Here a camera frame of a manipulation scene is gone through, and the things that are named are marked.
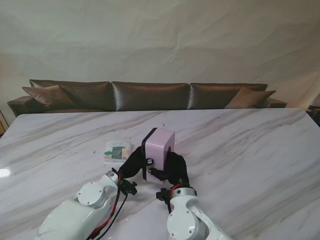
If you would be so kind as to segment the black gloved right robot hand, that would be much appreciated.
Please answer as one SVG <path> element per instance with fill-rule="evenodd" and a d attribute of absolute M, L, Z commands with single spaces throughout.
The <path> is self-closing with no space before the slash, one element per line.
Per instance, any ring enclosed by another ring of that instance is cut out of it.
<path fill-rule="evenodd" d="M 167 153 L 163 170 L 153 167 L 148 172 L 160 181 L 168 180 L 174 186 L 178 184 L 190 185 L 186 161 L 182 155 L 175 152 Z"/>

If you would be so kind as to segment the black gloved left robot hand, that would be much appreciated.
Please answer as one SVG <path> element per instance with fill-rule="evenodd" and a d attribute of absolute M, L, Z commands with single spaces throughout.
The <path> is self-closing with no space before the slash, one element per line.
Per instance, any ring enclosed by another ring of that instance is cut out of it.
<path fill-rule="evenodd" d="M 119 168 L 119 172 L 123 179 L 128 179 L 134 177 L 142 170 L 142 177 L 146 179 L 147 167 L 153 164 L 154 160 L 152 158 L 146 158 L 142 147 L 139 146 Z"/>

